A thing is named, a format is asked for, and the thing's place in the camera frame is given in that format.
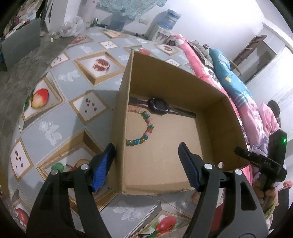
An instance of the pink clothing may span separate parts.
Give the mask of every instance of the pink clothing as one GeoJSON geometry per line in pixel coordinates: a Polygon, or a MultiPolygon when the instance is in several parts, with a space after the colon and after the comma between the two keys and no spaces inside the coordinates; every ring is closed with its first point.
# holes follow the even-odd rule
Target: pink clothing
{"type": "Polygon", "coordinates": [[[272,109],[270,109],[267,105],[262,103],[259,106],[259,113],[261,120],[263,121],[263,130],[265,131],[267,137],[269,137],[272,133],[280,129],[272,109]]]}

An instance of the white cabinet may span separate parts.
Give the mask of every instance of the white cabinet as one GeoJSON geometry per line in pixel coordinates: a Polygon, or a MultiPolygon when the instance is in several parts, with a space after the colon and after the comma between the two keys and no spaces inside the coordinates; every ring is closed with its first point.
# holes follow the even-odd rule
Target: white cabinet
{"type": "Polygon", "coordinates": [[[293,54],[285,47],[246,85],[257,105],[276,101],[281,109],[282,130],[293,139],[293,54]]]}

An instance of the open cardboard box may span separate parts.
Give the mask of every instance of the open cardboard box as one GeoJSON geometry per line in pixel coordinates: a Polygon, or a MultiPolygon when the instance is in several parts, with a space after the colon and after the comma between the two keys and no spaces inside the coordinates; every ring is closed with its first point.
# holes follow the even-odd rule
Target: open cardboard box
{"type": "Polygon", "coordinates": [[[234,154],[246,148],[239,120],[219,90],[169,63],[132,52],[117,95],[111,142],[117,156],[108,183],[116,192],[134,195],[161,194],[191,189],[178,157],[185,142],[191,153],[223,170],[242,168],[248,162],[234,154]],[[154,129],[148,140],[125,146],[126,139],[140,138],[146,122],[138,113],[127,112],[129,96],[164,99],[169,105],[196,113],[196,118],[149,110],[154,129]]]}

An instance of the beaded bracelet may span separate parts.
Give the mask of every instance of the beaded bracelet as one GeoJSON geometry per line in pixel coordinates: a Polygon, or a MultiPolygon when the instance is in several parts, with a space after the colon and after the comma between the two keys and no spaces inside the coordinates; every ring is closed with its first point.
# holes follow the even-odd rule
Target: beaded bracelet
{"type": "Polygon", "coordinates": [[[144,109],[128,105],[128,111],[129,112],[136,112],[136,113],[139,113],[140,115],[142,115],[142,117],[143,117],[143,119],[145,119],[145,122],[147,125],[146,131],[143,133],[141,138],[137,138],[136,140],[126,140],[126,146],[134,146],[134,145],[141,144],[141,143],[145,142],[145,140],[148,139],[149,135],[152,133],[152,131],[154,129],[154,124],[153,124],[152,119],[150,118],[148,112],[145,111],[144,109]]]}

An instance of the water bottle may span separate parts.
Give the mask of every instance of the water bottle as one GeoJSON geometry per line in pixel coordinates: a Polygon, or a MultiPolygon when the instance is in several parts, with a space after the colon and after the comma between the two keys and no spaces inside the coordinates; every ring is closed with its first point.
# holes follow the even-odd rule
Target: water bottle
{"type": "Polygon", "coordinates": [[[124,25],[127,20],[127,16],[123,16],[122,13],[125,13],[125,8],[122,8],[120,12],[114,13],[111,18],[109,30],[123,31],[124,25]]]}
{"type": "Polygon", "coordinates": [[[165,30],[172,30],[180,17],[181,14],[169,9],[165,17],[158,22],[159,27],[162,27],[165,30]]]}

